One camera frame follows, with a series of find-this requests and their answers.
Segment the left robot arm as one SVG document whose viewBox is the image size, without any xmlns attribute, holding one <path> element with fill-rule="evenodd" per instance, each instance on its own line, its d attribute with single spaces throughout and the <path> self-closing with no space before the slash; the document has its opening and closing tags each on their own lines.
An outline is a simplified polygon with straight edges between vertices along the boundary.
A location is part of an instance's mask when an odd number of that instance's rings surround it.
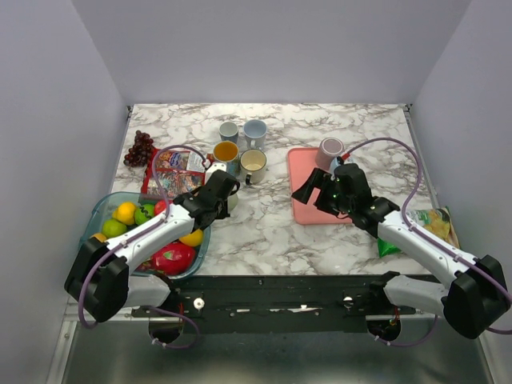
<svg viewBox="0 0 512 384">
<path fill-rule="evenodd" d="M 111 319 L 125 307 L 151 307 L 161 316 L 172 314 L 178 304 L 170 283 L 156 275 L 133 272 L 164 246 L 204 230 L 226 217 L 227 199 L 240 182 L 223 170 L 212 173 L 204 186 L 181 194 L 148 222 L 107 242 L 86 240 L 66 278 L 65 291 L 78 302 L 80 323 L 91 329 Z"/>
</svg>

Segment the cream mug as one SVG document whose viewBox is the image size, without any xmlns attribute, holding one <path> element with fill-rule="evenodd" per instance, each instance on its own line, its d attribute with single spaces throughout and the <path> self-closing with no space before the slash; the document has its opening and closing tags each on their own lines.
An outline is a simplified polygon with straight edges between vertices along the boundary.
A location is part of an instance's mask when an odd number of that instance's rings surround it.
<svg viewBox="0 0 512 384">
<path fill-rule="evenodd" d="M 241 177 L 246 185 L 260 183 L 266 174 L 267 157 L 257 149 L 246 150 L 240 157 Z"/>
</svg>

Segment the grey-blue mug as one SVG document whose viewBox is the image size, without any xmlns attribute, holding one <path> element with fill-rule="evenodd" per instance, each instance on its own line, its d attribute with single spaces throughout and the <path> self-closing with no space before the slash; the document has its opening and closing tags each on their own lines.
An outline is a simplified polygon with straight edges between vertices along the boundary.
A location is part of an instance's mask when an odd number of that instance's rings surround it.
<svg viewBox="0 0 512 384">
<path fill-rule="evenodd" d="M 265 147 L 267 125 L 262 120 L 249 120 L 243 126 L 248 149 L 263 150 Z"/>
</svg>

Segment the light green mug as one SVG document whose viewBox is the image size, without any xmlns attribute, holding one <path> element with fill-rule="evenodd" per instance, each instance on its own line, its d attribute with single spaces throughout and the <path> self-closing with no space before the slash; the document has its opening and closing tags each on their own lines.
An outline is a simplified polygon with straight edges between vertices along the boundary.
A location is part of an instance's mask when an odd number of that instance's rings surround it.
<svg viewBox="0 0 512 384">
<path fill-rule="evenodd" d="M 227 213 L 231 214 L 231 212 L 235 209 L 238 204 L 238 195 L 232 194 L 227 199 Z"/>
</svg>

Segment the dark blue-grey mug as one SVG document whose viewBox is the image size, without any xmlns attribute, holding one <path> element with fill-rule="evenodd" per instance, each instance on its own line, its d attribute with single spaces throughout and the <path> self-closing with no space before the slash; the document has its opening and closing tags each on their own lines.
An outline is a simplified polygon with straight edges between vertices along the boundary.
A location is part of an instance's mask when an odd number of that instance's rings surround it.
<svg viewBox="0 0 512 384">
<path fill-rule="evenodd" d="M 233 122 L 224 122 L 218 128 L 221 140 L 238 144 L 238 126 Z"/>
</svg>

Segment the blue butterfly mug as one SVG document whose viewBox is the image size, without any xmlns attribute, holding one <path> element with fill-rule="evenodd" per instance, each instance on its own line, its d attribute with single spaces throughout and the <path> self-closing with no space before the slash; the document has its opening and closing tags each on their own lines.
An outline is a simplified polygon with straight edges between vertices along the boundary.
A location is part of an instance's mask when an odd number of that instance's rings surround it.
<svg viewBox="0 0 512 384">
<path fill-rule="evenodd" d="M 237 176 L 239 173 L 239 149 L 230 141 L 218 143 L 213 149 L 213 156 L 217 162 L 226 164 L 226 172 Z"/>
</svg>

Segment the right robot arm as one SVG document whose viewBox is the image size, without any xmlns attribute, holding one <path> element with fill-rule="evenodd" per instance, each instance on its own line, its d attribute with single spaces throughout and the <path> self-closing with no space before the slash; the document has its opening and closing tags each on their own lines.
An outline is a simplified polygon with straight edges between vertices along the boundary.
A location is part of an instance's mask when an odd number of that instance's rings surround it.
<svg viewBox="0 0 512 384">
<path fill-rule="evenodd" d="M 380 314 L 408 306 L 443 317 L 460 335 L 477 338 L 511 308 L 511 298 L 499 261 L 476 258 L 408 222 L 399 206 L 374 196 L 365 173 L 355 164 L 341 165 L 330 174 L 313 169 L 292 198 L 331 215 L 346 214 L 359 229 L 396 245 L 433 276 L 436 282 L 389 273 L 368 293 L 370 308 Z"/>
</svg>

